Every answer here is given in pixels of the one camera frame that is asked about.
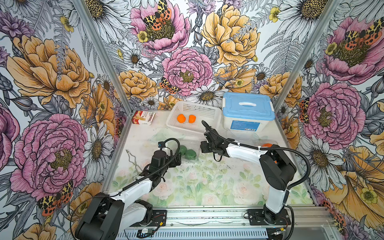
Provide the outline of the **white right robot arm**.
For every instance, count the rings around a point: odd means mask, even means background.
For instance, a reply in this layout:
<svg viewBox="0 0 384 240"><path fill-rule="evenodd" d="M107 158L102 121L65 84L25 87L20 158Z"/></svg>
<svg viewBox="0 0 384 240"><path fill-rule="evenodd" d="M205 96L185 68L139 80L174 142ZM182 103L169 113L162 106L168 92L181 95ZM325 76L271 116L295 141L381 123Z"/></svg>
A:
<svg viewBox="0 0 384 240"><path fill-rule="evenodd" d="M205 141L201 142L202 153L212 153L226 158L240 159L261 166L267 183L269 195L264 206L265 213L277 215L284 208L288 198L288 186L297 172L295 164L286 154L293 153L290 148L278 145L250 146L226 139L206 126Z"/></svg>

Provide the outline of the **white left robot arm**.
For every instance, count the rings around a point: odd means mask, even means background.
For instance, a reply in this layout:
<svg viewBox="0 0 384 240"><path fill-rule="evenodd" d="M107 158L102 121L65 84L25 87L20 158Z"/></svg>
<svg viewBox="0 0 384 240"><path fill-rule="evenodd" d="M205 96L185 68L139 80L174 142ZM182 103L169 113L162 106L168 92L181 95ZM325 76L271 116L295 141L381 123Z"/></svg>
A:
<svg viewBox="0 0 384 240"><path fill-rule="evenodd" d="M98 193L72 233L75 240L115 240L119 230L151 220L152 205L139 199L154 190L168 168L181 165L182 153L157 150L140 177L116 193Z"/></svg>

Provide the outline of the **green toy fruit left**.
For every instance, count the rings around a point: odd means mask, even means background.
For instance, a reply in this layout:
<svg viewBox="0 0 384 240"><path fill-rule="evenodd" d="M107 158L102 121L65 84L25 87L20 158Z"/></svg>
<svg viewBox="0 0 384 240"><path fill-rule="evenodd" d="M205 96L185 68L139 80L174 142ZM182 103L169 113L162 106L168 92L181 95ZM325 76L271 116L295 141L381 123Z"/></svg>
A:
<svg viewBox="0 0 384 240"><path fill-rule="evenodd" d="M184 156L184 155L186 154L187 150L188 150L188 149L187 149L186 146L181 145L181 146L180 146L179 153L180 153L182 156Z"/></svg>

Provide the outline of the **green toy fruit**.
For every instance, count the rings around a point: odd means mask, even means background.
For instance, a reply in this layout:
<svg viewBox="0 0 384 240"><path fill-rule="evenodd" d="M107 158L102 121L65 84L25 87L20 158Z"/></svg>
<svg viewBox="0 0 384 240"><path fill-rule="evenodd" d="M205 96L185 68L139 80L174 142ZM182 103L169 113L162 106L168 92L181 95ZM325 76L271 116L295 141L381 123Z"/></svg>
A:
<svg viewBox="0 0 384 240"><path fill-rule="evenodd" d="M196 160L197 158L197 153L190 149L190 150L187 150L186 154L184 155L184 157L187 159L187 160Z"/></svg>
<svg viewBox="0 0 384 240"><path fill-rule="evenodd" d="M180 153L182 156L184 156L184 155L186 154L187 150L188 150L188 149L187 149L186 146L181 145L181 146L180 146L179 153Z"/></svg>

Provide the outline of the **green toy fruit right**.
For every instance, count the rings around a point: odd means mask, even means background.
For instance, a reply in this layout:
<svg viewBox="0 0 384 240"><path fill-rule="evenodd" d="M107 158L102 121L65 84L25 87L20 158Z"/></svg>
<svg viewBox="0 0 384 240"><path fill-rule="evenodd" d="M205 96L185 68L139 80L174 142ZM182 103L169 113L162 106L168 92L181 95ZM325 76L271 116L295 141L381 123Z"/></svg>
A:
<svg viewBox="0 0 384 240"><path fill-rule="evenodd" d="M197 153L190 149L190 150L187 150L186 154L184 155L184 157L187 159L187 160L196 160L197 158Z"/></svg>

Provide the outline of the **metal tongs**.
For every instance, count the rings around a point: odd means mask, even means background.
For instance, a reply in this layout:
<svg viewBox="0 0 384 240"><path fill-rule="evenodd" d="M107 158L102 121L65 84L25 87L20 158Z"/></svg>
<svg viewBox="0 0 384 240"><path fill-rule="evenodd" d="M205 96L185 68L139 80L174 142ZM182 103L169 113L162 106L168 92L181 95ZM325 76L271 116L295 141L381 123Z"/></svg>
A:
<svg viewBox="0 0 384 240"><path fill-rule="evenodd" d="M143 169L137 163L136 157L129 150L126 150L126 153L128 155L129 163L131 163L135 168L135 171L133 173L133 177L136 177L143 172Z"/></svg>

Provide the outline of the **white perforated plastic basket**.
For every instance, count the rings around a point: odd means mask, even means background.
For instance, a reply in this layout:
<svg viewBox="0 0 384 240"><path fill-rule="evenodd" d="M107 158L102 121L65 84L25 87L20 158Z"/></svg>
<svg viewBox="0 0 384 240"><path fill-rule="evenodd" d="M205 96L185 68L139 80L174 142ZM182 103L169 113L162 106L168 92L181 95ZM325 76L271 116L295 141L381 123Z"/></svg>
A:
<svg viewBox="0 0 384 240"><path fill-rule="evenodd" d="M203 137L206 128L202 121L216 129L220 125L221 118L220 108L192 102L177 102L167 118L166 126L181 134Z"/></svg>

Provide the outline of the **blue lidded storage box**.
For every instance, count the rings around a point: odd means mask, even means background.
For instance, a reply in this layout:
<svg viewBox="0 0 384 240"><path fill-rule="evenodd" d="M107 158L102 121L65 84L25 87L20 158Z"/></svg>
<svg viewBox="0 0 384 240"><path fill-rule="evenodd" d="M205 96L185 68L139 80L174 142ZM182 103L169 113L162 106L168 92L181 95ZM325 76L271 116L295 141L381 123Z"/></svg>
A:
<svg viewBox="0 0 384 240"><path fill-rule="evenodd" d="M270 97L260 94L224 93L223 126L233 131L261 131L275 120Z"/></svg>

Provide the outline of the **red and white carton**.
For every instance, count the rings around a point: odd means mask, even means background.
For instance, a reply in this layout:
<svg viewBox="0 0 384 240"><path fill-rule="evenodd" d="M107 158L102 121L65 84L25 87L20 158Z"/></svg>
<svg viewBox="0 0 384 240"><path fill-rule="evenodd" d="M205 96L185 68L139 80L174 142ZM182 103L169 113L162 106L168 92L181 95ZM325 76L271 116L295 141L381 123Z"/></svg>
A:
<svg viewBox="0 0 384 240"><path fill-rule="evenodd" d="M155 112L148 111L136 111L131 119L132 123L135 125L146 125L149 126L152 124Z"/></svg>

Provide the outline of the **clear clamshell right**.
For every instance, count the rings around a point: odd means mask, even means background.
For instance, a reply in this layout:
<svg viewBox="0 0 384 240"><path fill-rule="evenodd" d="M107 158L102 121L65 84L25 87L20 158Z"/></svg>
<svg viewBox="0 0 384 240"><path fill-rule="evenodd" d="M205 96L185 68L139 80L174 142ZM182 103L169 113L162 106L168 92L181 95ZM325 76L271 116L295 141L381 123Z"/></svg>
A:
<svg viewBox="0 0 384 240"><path fill-rule="evenodd" d="M261 140L256 140L254 141L255 145L258 147L262 147L262 148L270 148L272 146L278 146L278 142L274 141L274 140L267 140L267 139L261 139Z"/></svg>

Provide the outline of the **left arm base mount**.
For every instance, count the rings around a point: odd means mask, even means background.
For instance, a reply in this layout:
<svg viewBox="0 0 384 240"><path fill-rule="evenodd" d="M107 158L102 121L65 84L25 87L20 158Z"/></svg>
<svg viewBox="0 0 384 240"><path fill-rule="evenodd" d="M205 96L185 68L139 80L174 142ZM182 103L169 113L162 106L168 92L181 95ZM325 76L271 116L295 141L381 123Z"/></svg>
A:
<svg viewBox="0 0 384 240"><path fill-rule="evenodd" d="M165 227L168 211L165 209L154 209L145 218L131 227Z"/></svg>

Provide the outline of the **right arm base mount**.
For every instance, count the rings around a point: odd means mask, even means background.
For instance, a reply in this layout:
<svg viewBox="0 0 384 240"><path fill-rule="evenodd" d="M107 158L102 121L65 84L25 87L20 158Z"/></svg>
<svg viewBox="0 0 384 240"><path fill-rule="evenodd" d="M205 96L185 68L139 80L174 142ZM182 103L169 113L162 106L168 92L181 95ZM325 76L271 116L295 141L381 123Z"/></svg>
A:
<svg viewBox="0 0 384 240"><path fill-rule="evenodd" d="M275 214L267 208L248 209L243 215L251 226L289 226L291 219L286 209Z"/></svg>

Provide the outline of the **aluminium front rail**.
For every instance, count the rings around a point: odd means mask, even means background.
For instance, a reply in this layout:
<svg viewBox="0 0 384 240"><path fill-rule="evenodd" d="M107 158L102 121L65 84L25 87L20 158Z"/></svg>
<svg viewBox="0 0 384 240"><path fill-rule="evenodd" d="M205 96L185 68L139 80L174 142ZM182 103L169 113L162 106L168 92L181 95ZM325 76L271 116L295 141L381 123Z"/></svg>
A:
<svg viewBox="0 0 384 240"><path fill-rule="evenodd" d="M342 236L324 207L294 205L276 225L252 220L244 207L167 208L164 226L130 227L118 240L135 240L155 230L151 240L341 240Z"/></svg>

